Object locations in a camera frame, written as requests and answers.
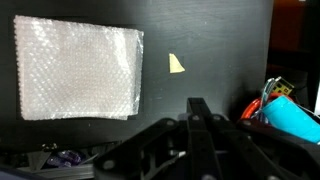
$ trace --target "black surface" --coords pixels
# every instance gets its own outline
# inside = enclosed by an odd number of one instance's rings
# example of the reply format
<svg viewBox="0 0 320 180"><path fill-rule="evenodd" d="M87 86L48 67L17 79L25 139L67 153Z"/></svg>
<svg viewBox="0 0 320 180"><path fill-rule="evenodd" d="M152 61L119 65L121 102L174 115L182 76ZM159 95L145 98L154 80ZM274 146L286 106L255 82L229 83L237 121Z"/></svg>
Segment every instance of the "black surface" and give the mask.
<svg viewBox="0 0 320 180"><path fill-rule="evenodd" d="M311 109L315 109L320 81L320 2L309 0L304 17L302 47L311 50L312 61L308 75L308 94Z"/></svg>
<svg viewBox="0 0 320 180"><path fill-rule="evenodd" d="M309 71L314 58L310 52L269 49L268 63Z"/></svg>
<svg viewBox="0 0 320 180"><path fill-rule="evenodd" d="M239 101L263 85L271 13L271 0L2 0L0 147L36 150L43 143L64 148L127 139L162 117L185 112L188 97L204 97L214 113L233 114ZM23 121L12 23L16 14L144 31L135 120ZM169 53L185 72L169 74Z"/></svg>

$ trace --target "cables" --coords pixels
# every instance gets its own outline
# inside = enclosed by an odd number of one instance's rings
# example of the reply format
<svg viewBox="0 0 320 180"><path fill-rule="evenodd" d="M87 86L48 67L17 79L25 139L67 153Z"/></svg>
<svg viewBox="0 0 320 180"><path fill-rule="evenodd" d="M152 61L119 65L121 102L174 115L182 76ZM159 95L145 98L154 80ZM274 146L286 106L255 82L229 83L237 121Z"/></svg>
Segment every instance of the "cables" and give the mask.
<svg viewBox="0 0 320 180"><path fill-rule="evenodd" d="M272 101L279 96L284 96L282 93L271 93L268 101ZM261 104L261 98L253 100L249 106L243 111L241 119L250 119L254 113L259 110Z"/></svg>

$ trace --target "black mechanical part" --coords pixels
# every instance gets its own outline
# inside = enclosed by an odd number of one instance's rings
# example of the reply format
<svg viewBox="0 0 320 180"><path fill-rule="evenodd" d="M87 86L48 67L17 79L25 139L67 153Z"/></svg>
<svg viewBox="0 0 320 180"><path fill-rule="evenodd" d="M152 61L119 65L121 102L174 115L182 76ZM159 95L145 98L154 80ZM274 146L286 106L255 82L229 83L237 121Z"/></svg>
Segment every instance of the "black mechanical part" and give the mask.
<svg viewBox="0 0 320 180"><path fill-rule="evenodd" d="M162 119L99 158L97 179L302 180L320 179L319 147L255 121L237 127L190 98L188 119ZM300 172L289 166L305 166Z"/></svg>

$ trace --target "red wire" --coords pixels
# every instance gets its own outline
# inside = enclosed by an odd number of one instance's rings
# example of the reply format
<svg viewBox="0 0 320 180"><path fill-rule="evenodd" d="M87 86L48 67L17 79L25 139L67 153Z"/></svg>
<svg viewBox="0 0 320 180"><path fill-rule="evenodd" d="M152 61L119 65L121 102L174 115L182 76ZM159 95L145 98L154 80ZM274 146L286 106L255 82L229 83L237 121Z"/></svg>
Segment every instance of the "red wire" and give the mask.
<svg viewBox="0 0 320 180"><path fill-rule="evenodd" d="M268 100L274 100L279 96L283 96L281 93L271 93ZM257 98L253 100L249 106L243 111L241 119L250 119L255 111L257 111L260 107L261 98Z"/></svg>

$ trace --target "yellow paper scrap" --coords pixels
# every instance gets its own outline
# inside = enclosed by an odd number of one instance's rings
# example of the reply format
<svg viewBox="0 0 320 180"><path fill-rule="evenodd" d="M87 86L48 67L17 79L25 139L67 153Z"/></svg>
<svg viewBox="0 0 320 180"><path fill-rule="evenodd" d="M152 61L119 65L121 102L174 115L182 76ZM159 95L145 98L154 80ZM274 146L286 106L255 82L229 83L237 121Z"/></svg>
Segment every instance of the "yellow paper scrap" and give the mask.
<svg viewBox="0 0 320 180"><path fill-rule="evenodd" d="M180 73L185 71L185 69L181 66L178 58L172 53L169 54L169 63L170 73Z"/></svg>

